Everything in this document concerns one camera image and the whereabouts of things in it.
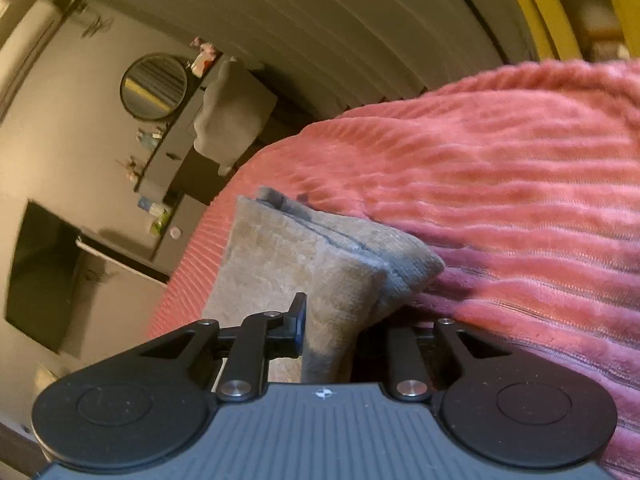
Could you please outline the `white leaning board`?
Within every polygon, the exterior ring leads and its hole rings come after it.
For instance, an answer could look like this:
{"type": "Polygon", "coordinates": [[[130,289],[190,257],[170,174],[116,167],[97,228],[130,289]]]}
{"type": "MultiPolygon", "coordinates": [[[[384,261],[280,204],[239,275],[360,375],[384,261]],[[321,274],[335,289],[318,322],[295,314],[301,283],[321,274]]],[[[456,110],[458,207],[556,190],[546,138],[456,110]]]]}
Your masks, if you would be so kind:
{"type": "Polygon", "coordinates": [[[166,286],[169,282],[169,275],[153,266],[148,260],[140,258],[131,252],[125,252],[110,243],[91,237],[86,233],[80,233],[76,238],[76,245],[88,252],[88,254],[99,257],[105,261],[116,264],[132,274],[146,278],[149,281],[157,282],[166,286]]]}

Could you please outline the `white shell chair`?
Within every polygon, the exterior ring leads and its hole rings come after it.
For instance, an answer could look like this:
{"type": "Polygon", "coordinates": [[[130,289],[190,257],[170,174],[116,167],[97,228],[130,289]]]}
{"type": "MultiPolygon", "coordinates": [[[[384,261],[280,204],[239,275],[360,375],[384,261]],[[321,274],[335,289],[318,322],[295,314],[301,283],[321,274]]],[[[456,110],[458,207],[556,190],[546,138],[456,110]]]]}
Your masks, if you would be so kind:
{"type": "Polygon", "coordinates": [[[241,61],[224,61],[194,118],[194,150],[216,162],[225,177],[260,136],[277,102],[241,61]]]}

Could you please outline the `pink toy on vanity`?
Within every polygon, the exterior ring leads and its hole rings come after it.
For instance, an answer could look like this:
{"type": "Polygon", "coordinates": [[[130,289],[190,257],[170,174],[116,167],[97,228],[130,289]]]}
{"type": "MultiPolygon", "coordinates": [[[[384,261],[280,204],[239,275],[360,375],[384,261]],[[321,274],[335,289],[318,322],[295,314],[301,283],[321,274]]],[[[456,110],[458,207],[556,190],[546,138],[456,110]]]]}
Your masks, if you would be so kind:
{"type": "Polygon", "coordinates": [[[203,78],[214,65],[216,59],[222,55],[222,52],[201,37],[195,37],[191,41],[191,46],[198,48],[198,55],[190,65],[191,72],[194,76],[203,78]]]}

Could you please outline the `black wall television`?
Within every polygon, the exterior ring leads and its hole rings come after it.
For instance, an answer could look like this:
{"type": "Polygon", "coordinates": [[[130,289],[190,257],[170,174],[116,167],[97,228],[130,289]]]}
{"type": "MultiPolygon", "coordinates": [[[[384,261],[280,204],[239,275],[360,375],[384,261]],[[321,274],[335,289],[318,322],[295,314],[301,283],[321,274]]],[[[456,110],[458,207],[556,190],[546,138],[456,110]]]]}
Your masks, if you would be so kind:
{"type": "Polygon", "coordinates": [[[52,352],[62,348],[81,264],[76,226],[32,200],[12,258],[6,322],[52,352]]]}

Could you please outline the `grey sweatpants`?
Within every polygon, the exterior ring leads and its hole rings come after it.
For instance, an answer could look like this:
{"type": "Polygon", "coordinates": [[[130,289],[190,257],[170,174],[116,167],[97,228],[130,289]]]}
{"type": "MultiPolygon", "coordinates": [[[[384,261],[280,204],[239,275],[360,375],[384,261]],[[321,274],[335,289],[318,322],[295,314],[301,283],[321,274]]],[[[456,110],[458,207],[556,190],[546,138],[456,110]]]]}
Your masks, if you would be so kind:
{"type": "Polygon", "coordinates": [[[221,326],[307,297],[303,354],[276,382],[339,382],[358,334],[384,320],[445,269],[422,240],[371,220],[329,214],[273,188],[241,196],[203,313],[221,326]]]}

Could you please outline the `grey vanity desk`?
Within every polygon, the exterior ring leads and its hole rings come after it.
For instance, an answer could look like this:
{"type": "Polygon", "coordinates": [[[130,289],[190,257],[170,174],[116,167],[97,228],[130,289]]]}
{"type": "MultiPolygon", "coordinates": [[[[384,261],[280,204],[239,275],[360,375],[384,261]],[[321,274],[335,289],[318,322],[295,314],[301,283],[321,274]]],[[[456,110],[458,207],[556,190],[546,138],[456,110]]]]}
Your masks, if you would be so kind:
{"type": "Polygon", "coordinates": [[[204,90],[216,75],[220,60],[218,55],[204,68],[201,77],[195,76],[190,64],[186,64],[186,96],[175,113],[160,122],[162,136],[134,182],[134,192],[138,195],[169,205],[177,203],[181,195],[198,196],[194,185],[188,182],[195,162],[191,155],[196,138],[193,123],[202,107],[204,90]]]}

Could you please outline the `grey small cabinet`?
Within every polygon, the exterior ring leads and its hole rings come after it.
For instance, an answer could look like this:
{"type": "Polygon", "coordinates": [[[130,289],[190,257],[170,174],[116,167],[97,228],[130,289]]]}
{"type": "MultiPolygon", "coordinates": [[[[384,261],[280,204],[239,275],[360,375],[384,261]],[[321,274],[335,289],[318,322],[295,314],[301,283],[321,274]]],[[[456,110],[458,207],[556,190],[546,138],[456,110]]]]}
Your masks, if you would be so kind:
{"type": "Polygon", "coordinates": [[[180,197],[152,252],[151,261],[157,269],[166,274],[175,271],[206,208],[205,204],[191,196],[180,197]]]}

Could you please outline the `white blue container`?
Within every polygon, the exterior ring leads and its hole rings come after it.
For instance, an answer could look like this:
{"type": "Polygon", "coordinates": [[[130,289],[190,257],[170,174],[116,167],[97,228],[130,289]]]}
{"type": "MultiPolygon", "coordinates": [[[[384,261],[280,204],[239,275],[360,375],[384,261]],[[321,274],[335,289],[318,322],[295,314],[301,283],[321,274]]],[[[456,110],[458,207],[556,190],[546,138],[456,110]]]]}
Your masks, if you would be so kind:
{"type": "Polygon", "coordinates": [[[153,217],[159,217],[165,212],[165,206],[162,203],[154,202],[154,200],[149,200],[144,196],[139,197],[137,206],[153,217]]]}

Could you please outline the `round black mirror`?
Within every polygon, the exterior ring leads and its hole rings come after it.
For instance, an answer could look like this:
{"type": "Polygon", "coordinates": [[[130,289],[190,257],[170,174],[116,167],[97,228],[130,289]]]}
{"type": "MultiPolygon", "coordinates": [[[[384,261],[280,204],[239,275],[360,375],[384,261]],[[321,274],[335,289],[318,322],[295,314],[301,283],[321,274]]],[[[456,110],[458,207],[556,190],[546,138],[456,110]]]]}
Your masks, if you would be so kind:
{"type": "Polygon", "coordinates": [[[119,97],[133,118],[160,122],[175,114],[186,98],[188,88],[185,58],[151,53],[127,68],[119,84],[119,97]]]}

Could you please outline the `pink ribbed bedspread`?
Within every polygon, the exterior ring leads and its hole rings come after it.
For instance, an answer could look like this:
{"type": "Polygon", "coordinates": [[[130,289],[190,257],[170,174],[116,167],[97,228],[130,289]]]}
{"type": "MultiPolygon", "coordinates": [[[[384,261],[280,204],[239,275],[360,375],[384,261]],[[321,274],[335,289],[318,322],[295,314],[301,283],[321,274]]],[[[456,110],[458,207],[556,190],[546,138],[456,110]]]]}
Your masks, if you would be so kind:
{"type": "Polygon", "coordinates": [[[419,237],[445,272],[413,300],[592,377],[639,474],[639,63],[523,63],[371,104],[263,148],[207,208],[150,327],[197,320],[235,201],[269,186],[419,237]]]}

